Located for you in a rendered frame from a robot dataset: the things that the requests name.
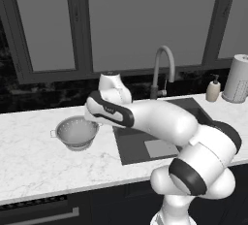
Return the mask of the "dark grey sink basin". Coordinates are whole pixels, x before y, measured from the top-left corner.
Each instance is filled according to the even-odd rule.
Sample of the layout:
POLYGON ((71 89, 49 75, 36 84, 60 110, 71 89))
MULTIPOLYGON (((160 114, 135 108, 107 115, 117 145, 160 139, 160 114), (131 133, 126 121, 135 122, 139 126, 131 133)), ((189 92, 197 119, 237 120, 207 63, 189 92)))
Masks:
MULTIPOLYGON (((212 124, 212 118, 193 98, 173 99, 170 103, 192 114, 199 124, 212 124)), ((113 132, 123 165, 173 158, 181 150, 180 146, 163 143, 139 130, 114 127, 113 132)))

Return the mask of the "grey curved sink faucet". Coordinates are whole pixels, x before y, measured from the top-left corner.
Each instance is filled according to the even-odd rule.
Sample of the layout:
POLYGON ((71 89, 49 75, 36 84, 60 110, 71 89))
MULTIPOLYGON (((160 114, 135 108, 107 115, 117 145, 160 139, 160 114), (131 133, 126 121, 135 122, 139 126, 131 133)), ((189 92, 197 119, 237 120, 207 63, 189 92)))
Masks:
POLYGON ((165 53, 168 61, 169 61, 169 78, 165 80, 165 82, 173 83, 175 80, 175 64, 174 64, 174 58, 172 55, 171 50, 167 46, 160 46, 156 52, 155 55, 155 65, 154 65, 154 74, 153 74, 153 82, 150 89, 150 98, 151 99, 157 99, 159 96, 166 96, 167 90, 166 87, 162 90, 158 90, 158 77, 159 77, 159 69, 160 69, 160 59, 162 56, 162 53, 165 53))

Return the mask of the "grey metal colander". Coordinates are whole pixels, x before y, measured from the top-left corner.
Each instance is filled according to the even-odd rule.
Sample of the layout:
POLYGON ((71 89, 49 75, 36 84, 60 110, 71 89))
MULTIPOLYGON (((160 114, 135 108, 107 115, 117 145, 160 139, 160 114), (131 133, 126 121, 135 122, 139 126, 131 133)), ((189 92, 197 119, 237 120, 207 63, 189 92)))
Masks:
POLYGON ((99 128, 98 123, 86 120, 83 115, 75 115, 62 120, 50 131, 50 136, 71 151, 83 151, 92 145, 99 128))

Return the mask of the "dark grey framed window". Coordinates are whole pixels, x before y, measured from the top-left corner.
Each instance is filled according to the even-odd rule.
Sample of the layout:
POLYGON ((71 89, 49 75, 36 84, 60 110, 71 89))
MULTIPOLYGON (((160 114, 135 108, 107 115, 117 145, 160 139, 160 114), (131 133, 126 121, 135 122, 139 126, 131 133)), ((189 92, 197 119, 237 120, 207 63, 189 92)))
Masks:
POLYGON ((146 76, 167 46, 175 69, 228 68, 220 56, 235 0, 0 0, 21 84, 146 76))

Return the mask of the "beige soap dispenser bottle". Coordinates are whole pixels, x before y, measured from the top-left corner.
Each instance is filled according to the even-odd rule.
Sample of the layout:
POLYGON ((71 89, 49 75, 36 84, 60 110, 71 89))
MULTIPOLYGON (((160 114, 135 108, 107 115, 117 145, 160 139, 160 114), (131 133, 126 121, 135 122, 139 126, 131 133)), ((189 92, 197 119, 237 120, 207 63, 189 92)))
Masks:
POLYGON ((221 83, 218 81, 219 76, 213 74, 213 80, 208 84, 206 89, 205 99, 208 102, 215 102, 220 94, 221 83))

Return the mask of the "white paper towel roll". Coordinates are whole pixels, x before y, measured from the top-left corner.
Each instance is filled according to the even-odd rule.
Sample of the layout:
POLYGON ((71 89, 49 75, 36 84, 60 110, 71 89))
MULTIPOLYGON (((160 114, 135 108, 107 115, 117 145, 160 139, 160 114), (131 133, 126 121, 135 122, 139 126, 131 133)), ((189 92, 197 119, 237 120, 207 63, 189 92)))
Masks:
POLYGON ((233 57, 222 98, 230 103, 243 103, 248 97, 248 55, 233 57))

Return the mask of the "black dishwasher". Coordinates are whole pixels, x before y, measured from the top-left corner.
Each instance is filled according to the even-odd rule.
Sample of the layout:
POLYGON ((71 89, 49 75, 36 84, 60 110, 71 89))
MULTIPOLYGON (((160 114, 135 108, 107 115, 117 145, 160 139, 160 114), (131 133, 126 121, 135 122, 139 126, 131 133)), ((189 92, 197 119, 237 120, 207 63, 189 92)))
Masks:
POLYGON ((39 225, 92 225, 89 195, 74 193, 37 200, 0 205, 0 225, 71 212, 79 207, 79 216, 39 225))

